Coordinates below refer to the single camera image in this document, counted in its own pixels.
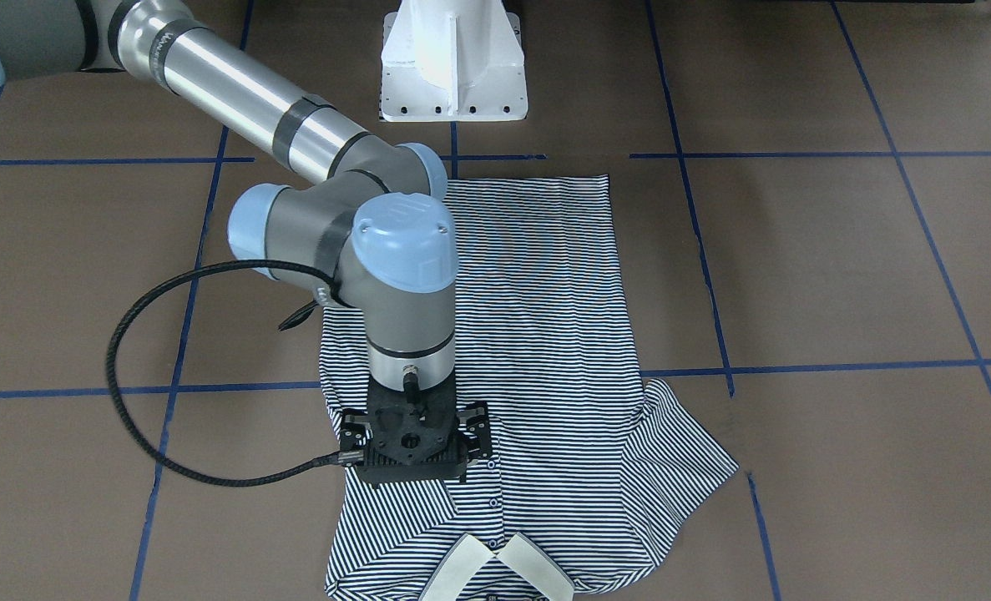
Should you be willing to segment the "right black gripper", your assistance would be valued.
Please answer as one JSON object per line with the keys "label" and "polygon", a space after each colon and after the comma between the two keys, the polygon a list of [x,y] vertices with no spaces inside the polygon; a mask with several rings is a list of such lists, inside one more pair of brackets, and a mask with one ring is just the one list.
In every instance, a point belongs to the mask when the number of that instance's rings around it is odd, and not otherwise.
{"label": "right black gripper", "polygon": [[493,456],[488,404],[458,405],[456,377],[422,389],[405,376],[403,391],[368,383],[364,410],[340,418],[340,463],[370,487],[405,482],[460,482]]}

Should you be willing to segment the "right grey silver robot arm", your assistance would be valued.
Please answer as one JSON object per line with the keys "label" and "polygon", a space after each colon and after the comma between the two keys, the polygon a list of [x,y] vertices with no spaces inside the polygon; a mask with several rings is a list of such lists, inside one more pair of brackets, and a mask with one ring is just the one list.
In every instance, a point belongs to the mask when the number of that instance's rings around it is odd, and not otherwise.
{"label": "right grey silver robot arm", "polygon": [[[225,41],[185,1],[0,1],[0,88],[58,73],[127,73],[158,85],[296,179],[241,194],[225,233],[232,259],[148,290],[110,335],[107,391],[156,464],[218,487],[266,486],[337,465],[375,487],[464,482],[472,464],[491,456],[485,406],[461,406],[457,395],[456,225],[433,149],[374,136]],[[148,440],[124,400],[118,354],[160,297],[246,269],[311,294],[283,331],[323,309],[359,312],[362,408],[343,411],[331,454],[262,477],[216,477]]]}

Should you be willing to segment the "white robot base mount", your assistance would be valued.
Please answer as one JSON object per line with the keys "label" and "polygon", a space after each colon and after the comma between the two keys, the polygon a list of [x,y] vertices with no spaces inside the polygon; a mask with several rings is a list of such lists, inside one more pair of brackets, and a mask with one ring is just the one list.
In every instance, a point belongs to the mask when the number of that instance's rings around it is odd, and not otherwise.
{"label": "white robot base mount", "polygon": [[511,1],[402,1],[383,18],[387,122],[512,122],[529,111],[521,12]]}

